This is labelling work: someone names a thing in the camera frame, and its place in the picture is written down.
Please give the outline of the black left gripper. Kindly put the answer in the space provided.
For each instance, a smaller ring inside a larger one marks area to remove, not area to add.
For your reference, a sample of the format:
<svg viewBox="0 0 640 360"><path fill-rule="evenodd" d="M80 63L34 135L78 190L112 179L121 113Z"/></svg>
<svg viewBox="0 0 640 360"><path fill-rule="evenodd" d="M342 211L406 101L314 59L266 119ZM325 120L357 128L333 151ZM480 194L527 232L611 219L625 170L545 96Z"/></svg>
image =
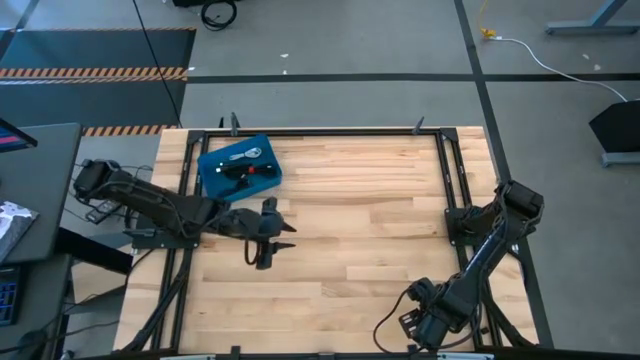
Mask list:
<svg viewBox="0 0 640 360"><path fill-rule="evenodd" d="M261 211L263 209L277 210L277 205L278 200L275 197L269 197L262 202ZM254 265L256 270L270 269L273 263L273 256L278 250L296 246L291 243L271 242L271 239L275 237L262 237L259 234L261 212L239 208L231 210L230 215L231 220L230 224L225 228L225 235L244 241L244 261L247 265ZM296 232L296 229L286 222L282 222L280 231Z"/></svg>

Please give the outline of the blue plastic tray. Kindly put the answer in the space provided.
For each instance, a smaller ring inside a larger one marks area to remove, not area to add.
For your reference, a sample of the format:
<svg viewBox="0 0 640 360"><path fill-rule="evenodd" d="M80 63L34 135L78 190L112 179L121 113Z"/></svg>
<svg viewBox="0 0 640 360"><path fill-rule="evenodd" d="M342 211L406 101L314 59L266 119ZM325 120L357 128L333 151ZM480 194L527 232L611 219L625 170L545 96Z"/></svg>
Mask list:
<svg viewBox="0 0 640 360"><path fill-rule="evenodd" d="M207 197L236 202L281 184L283 172L266 135L210 145L197 159Z"/></svg>

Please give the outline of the black power brick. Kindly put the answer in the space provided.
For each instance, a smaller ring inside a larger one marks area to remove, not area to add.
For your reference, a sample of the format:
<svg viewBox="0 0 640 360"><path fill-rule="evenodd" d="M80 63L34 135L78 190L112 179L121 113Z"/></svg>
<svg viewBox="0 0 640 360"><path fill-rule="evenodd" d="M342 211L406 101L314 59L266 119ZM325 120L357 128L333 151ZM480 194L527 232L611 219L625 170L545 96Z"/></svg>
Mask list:
<svg viewBox="0 0 640 360"><path fill-rule="evenodd" d="M91 205L91 210L85 214L85 219L93 224L100 224L112 215L116 215L122 205L112 200L104 200L100 204Z"/></svg>

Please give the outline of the grey side desk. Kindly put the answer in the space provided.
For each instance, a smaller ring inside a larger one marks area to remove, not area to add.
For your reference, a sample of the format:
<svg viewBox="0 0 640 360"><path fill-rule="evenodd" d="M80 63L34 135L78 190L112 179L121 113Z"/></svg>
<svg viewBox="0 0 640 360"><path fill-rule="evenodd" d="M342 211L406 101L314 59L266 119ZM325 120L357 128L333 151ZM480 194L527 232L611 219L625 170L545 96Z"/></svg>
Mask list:
<svg viewBox="0 0 640 360"><path fill-rule="evenodd" d="M7 263L40 261L54 251L81 138L79 124L26 127L34 148L0 154L0 200L38 213Z"/></svg>

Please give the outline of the grey metal foot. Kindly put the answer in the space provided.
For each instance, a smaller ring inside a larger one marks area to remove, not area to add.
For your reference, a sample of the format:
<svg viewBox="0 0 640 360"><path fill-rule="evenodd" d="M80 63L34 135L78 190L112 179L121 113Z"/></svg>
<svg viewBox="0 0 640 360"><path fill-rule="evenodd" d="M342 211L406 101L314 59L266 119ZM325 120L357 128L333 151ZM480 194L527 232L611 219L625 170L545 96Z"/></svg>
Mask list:
<svg viewBox="0 0 640 360"><path fill-rule="evenodd" d="M601 156L603 167L612 165L640 165L640 151L637 152L605 152Z"/></svg>

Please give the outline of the hazard striped floor mat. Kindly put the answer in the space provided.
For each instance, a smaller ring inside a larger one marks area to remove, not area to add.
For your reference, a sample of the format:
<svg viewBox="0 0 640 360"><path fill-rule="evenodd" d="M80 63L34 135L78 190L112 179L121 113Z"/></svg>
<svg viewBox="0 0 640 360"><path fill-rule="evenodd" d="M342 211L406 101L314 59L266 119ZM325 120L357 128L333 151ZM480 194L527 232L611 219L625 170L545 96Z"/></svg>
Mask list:
<svg viewBox="0 0 640 360"><path fill-rule="evenodd" d="M86 137L180 127L190 27L0 32L0 118L77 123Z"/></svg>

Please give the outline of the printed book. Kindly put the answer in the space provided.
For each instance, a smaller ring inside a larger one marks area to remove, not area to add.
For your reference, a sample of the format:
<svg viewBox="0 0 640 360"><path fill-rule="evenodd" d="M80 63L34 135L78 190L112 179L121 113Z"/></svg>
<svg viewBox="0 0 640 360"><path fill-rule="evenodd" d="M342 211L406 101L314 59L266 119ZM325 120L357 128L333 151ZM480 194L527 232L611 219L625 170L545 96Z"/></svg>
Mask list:
<svg viewBox="0 0 640 360"><path fill-rule="evenodd" d="M10 201L0 201L0 264L38 218L39 213Z"/></svg>

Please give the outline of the black box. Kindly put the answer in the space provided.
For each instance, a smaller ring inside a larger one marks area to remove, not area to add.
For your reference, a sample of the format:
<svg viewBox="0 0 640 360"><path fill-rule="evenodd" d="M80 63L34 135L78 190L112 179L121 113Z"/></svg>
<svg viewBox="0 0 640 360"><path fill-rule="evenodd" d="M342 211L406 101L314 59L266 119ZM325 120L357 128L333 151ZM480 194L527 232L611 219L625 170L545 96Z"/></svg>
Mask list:
<svg viewBox="0 0 640 360"><path fill-rule="evenodd" d="M640 100L609 106L589 126L605 152L640 152Z"/></svg>

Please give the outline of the black keyboard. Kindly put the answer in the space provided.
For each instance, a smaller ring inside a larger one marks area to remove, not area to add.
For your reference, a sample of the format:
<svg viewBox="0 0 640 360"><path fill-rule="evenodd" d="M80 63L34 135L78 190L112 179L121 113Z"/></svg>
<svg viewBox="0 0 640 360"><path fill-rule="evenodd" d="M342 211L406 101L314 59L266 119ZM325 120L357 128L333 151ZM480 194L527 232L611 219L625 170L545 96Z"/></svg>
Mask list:
<svg viewBox="0 0 640 360"><path fill-rule="evenodd" d="M13 325L17 321L22 280L21 266L0 267L0 327Z"/></svg>

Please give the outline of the desk monitor screen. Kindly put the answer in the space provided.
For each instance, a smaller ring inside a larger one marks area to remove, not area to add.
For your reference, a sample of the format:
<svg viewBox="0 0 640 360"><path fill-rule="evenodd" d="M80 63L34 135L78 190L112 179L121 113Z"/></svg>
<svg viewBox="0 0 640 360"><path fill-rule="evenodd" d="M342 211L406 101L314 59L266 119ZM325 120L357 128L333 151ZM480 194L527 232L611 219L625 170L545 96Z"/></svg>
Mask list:
<svg viewBox="0 0 640 360"><path fill-rule="evenodd" d="M0 118L0 153L35 148L38 141Z"/></svg>

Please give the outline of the grey table leg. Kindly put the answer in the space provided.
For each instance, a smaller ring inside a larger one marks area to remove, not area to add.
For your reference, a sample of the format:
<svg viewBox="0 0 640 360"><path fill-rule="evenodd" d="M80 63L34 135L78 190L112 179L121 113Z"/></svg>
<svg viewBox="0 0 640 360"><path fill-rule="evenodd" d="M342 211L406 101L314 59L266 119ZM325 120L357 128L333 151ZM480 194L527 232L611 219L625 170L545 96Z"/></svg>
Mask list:
<svg viewBox="0 0 640 360"><path fill-rule="evenodd" d="M614 21L616 13L628 0L606 0L588 19L549 22L548 35L633 35L640 31L640 20Z"/></svg>

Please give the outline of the black aluminium table frame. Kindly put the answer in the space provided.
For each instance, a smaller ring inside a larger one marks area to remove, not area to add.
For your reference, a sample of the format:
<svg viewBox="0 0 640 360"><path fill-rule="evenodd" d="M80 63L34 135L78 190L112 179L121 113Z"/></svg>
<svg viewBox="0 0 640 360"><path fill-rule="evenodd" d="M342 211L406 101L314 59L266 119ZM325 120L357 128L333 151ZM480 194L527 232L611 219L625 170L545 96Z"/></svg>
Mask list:
<svg viewBox="0 0 640 360"><path fill-rule="evenodd" d="M273 128L284 176L271 190L296 229L268 270L244 244L206 235L190 253L159 250L127 286L114 341L130 343L170 277L183 291L150 340L172 355L213 360L434 360L413 350L397 318L402 291L440 283L470 251L452 245L445 214L482 206L497 184L479 127Z"/></svg>

